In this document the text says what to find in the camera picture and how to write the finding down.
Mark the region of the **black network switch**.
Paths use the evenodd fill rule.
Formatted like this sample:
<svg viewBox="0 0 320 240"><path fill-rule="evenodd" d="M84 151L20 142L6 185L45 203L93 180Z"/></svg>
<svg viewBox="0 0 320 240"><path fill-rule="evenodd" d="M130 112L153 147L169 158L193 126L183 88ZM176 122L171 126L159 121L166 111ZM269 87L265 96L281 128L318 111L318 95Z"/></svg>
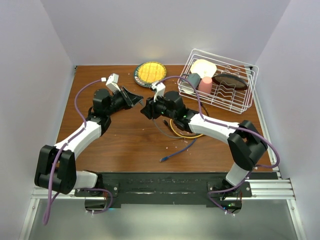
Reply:
<svg viewBox="0 0 320 240"><path fill-rule="evenodd" d="M143 102L144 97L128 91L124 86L121 87L121 95L124 99L124 109L128 110Z"/></svg>

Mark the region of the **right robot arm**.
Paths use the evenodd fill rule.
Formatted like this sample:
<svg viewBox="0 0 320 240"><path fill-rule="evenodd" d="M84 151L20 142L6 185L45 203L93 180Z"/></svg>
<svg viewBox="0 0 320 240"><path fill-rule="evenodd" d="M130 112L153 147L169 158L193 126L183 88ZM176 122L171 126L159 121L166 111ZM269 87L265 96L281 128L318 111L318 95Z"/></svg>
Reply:
<svg viewBox="0 0 320 240"><path fill-rule="evenodd" d="M201 115L199 111L186 107L176 91L169 91L156 99L149 97L140 112L149 120L167 117L179 130L228 144L234 163L217 191L230 197L241 190L243 180L268 149L252 122L226 122Z"/></svg>

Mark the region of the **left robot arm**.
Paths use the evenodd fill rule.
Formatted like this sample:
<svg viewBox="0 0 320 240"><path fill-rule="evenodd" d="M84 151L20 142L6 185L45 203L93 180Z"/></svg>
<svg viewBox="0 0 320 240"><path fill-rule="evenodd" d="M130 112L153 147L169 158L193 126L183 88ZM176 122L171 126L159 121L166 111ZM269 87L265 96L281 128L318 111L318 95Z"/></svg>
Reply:
<svg viewBox="0 0 320 240"><path fill-rule="evenodd" d="M129 110L142 101L141 95L133 94L125 87L113 93L105 88L96 90L84 123L63 141L40 149L35 185L65 195L71 190L86 189L92 196L99 196L104 190L101 177L91 171L77 171L76 160L107 131L112 114Z"/></svg>

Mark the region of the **yellow and green plate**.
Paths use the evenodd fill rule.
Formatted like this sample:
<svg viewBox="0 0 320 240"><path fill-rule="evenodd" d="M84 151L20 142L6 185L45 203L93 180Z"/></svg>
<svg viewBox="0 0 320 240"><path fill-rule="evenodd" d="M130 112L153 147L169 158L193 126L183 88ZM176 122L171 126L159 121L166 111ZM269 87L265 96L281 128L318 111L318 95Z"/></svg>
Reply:
<svg viewBox="0 0 320 240"><path fill-rule="evenodd" d="M133 73L135 82L144 88L152 83L163 80L167 75L166 67L156 61L148 61L138 65Z"/></svg>

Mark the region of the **grey mug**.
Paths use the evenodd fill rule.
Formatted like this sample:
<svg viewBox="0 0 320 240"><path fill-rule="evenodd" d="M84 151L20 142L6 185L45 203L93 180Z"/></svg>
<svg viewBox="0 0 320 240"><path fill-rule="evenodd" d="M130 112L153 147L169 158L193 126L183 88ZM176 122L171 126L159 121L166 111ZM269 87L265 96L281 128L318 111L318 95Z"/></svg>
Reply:
<svg viewBox="0 0 320 240"><path fill-rule="evenodd" d="M189 73L182 75L187 81L182 81L181 83L181 90L187 94L193 94L201 81L201 77L197 73Z"/></svg>

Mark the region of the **pink cup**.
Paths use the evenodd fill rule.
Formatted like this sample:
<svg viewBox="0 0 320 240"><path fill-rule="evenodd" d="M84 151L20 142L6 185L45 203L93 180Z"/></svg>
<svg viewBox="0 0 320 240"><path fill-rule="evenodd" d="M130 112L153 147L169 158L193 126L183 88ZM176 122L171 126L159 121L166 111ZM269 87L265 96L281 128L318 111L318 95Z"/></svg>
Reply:
<svg viewBox="0 0 320 240"><path fill-rule="evenodd" d="M201 79L198 85L198 92L202 96L208 96L212 91L213 80L209 76L205 76Z"/></svg>

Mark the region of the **white bowl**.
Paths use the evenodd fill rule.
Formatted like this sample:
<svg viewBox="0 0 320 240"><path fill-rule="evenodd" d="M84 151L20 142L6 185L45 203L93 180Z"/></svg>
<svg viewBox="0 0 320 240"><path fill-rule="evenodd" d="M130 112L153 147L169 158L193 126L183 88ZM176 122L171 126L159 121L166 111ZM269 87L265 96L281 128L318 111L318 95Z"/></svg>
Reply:
<svg viewBox="0 0 320 240"><path fill-rule="evenodd" d="M198 74L201 79L203 79L204 77L212 78L216 71L217 66L213 62L205 59L196 60L190 68L190 72L192 74Z"/></svg>

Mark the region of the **brown plate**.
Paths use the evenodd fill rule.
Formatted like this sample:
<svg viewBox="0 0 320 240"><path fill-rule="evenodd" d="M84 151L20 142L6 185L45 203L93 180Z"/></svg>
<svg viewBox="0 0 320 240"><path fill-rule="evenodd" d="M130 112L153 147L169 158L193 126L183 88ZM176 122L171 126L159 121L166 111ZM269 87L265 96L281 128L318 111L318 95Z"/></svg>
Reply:
<svg viewBox="0 0 320 240"><path fill-rule="evenodd" d="M217 74L212 80L217 85L223 85L226 88L232 88L237 91L244 91L248 88L247 83L242 78L228 73Z"/></svg>

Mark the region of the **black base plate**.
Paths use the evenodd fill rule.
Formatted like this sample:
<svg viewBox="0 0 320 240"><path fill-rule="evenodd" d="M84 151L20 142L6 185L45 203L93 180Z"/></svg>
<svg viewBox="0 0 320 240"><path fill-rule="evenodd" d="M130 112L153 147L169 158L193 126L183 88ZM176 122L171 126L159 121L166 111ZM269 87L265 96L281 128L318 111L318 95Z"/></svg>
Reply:
<svg viewBox="0 0 320 240"><path fill-rule="evenodd" d="M228 192L223 172L104 172L100 174L96 191L76 190L76 197L85 197L88 210L103 208L102 198L110 191L112 207L124 204L144 205L205 205L222 206L233 213L242 208L242 200L253 194L254 183L277 179L274 172L256 172L240 187Z"/></svg>

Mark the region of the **aluminium frame rail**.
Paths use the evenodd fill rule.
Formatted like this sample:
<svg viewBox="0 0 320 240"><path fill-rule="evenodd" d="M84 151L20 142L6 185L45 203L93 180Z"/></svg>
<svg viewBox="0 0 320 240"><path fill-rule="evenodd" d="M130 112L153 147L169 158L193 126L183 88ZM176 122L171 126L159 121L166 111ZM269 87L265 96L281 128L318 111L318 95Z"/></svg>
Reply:
<svg viewBox="0 0 320 240"><path fill-rule="evenodd" d="M253 196L225 214L217 207L123 204L93 214L75 191L55 200L42 224L47 191L36 187L20 234L22 240L304 240L291 181L253 181Z"/></svg>

